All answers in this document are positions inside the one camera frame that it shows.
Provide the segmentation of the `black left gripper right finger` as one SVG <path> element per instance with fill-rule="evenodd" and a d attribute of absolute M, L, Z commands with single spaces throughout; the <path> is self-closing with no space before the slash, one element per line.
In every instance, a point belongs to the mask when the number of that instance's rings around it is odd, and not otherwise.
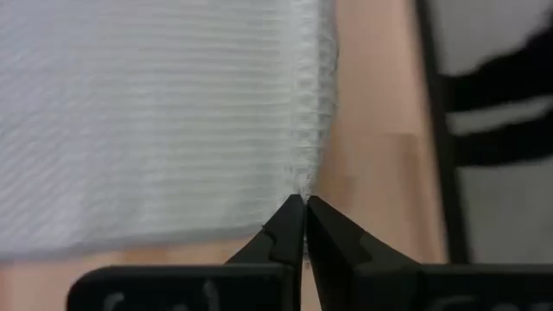
<path fill-rule="evenodd" d="M 552 308 L 549 264 L 419 263 L 316 196 L 308 199 L 306 234 L 324 310 Z"/>

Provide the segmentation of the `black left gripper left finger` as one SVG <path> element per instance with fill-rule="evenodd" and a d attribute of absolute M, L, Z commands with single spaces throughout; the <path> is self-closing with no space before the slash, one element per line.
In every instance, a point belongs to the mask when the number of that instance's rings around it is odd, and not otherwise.
<path fill-rule="evenodd" d="M 225 263 L 92 270 L 69 289 L 67 311 L 298 310 L 304 223 L 293 194 Z"/>

